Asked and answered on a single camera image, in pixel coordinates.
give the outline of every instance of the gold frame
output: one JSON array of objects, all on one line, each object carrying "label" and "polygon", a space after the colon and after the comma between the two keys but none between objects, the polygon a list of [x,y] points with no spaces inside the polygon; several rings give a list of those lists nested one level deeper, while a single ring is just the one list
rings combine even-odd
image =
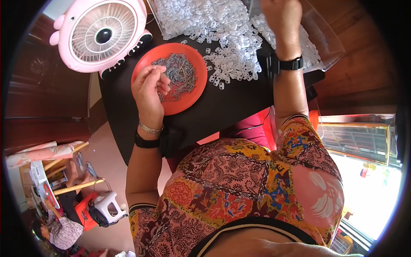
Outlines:
[{"label": "gold frame", "polygon": [[356,156],[356,155],[352,155],[349,153],[344,153],[344,152],[339,152],[339,151],[335,151],[335,150],[328,150],[329,152],[332,153],[338,153],[338,154],[342,154],[342,155],[346,155],[355,159],[360,159],[369,163],[378,163],[378,164],[382,164],[385,166],[388,166],[388,159],[389,159],[389,154],[390,154],[390,135],[389,135],[389,125],[385,124],[385,123],[364,123],[364,122],[358,122],[358,123],[338,123],[338,122],[323,122],[322,125],[324,127],[367,127],[367,128],[378,128],[378,129],[384,129],[385,133],[386,133],[386,144],[387,144],[387,149],[386,149],[386,161],[385,162],[380,162],[380,161],[376,161],[376,160],[371,160],[371,159],[367,159],[364,157],[360,157],[360,156]]}]

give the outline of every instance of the white plastic stool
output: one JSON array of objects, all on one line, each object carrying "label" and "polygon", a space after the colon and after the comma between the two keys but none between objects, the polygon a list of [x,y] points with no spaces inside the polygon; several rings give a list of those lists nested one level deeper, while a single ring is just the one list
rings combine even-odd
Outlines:
[{"label": "white plastic stool", "polygon": [[[110,191],[108,193],[101,194],[94,199],[94,207],[106,217],[109,223],[116,222],[121,219],[124,214],[127,214],[126,211],[123,211],[120,209],[120,206],[118,206],[117,201],[115,200],[116,196],[116,192]],[[113,210],[109,210],[109,205],[111,203],[113,203],[117,211],[115,216],[110,213],[110,211],[113,212]]]}]

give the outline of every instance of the wooden stick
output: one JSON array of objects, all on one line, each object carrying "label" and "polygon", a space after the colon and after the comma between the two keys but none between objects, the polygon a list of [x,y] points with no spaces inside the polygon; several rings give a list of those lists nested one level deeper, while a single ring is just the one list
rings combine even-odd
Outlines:
[{"label": "wooden stick", "polygon": [[60,167],[57,170],[51,172],[49,175],[47,175],[47,178],[51,178],[54,174],[59,173],[60,171],[64,170],[66,168],[66,166]]},{"label": "wooden stick", "polygon": [[[84,142],[81,145],[75,146],[74,147],[74,151],[73,153],[77,152],[78,150],[82,149],[84,146],[88,145],[88,142]],[[49,164],[47,164],[46,166],[44,166],[44,171],[50,169],[51,167],[53,167],[54,165],[58,164],[61,160],[63,159],[59,159],[59,160],[54,160],[52,162],[50,162]]]},{"label": "wooden stick", "polygon": [[81,189],[81,188],[85,188],[85,187],[94,185],[94,183],[98,184],[98,183],[101,183],[103,181],[104,181],[104,178],[99,178],[96,181],[90,181],[90,182],[87,182],[87,183],[84,183],[84,184],[74,185],[74,186],[69,187],[69,188],[57,189],[57,190],[53,191],[53,194],[54,194],[54,196],[59,195],[59,194],[64,194],[64,193],[67,193],[67,192],[70,192],[70,191],[74,191],[74,190],[77,190],[77,189]]}]

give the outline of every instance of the pile of white plastic parts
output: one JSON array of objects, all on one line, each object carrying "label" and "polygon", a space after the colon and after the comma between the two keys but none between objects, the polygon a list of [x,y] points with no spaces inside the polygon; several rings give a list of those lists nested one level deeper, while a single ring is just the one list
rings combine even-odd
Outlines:
[{"label": "pile of white plastic parts", "polygon": [[[275,36],[267,26],[264,15],[253,17],[250,22],[247,7],[241,0],[154,0],[154,4],[164,40],[184,34],[200,44],[220,43],[214,51],[207,48],[207,55],[203,57],[207,70],[213,72],[209,81],[220,89],[224,89],[224,85],[233,79],[258,79],[261,66],[256,51],[263,42],[258,36],[259,32],[275,49]],[[318,51],[302,26],[300,42],[302,46],[307,46],[303,49],[310,51],[308,55],[304,51],[302,53],[304,66],[318,63]]]}]

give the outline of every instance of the tiled floor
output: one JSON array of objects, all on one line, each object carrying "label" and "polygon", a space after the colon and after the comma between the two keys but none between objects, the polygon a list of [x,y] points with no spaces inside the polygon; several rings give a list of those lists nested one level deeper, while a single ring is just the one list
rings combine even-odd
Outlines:
[{"label": "tiled floor", "polygon": [[[115,143],[109,123],[104,124],[95,132],[89,145],[81,150],[83,161],[90,162],[99,177],[105,178],[111,189],[117,193],[116,201],[119,206],[128,211],[125,198],[125,182],[127,166]],[[160,194],[171,176],[167,161],[163,159],[163,166],[158,182]],[[107,185],[100,183],[96,185],[96,191],[106,191]],[[91,193],[93,187],[83,189],[83,193]],[[117,224],[104,227],[94,227],[85,231],[78,240],[79,245],[88,250],[101,250],[108,248],[110,253],[121,251],[134,251],[128,218],[121,219]]]}]

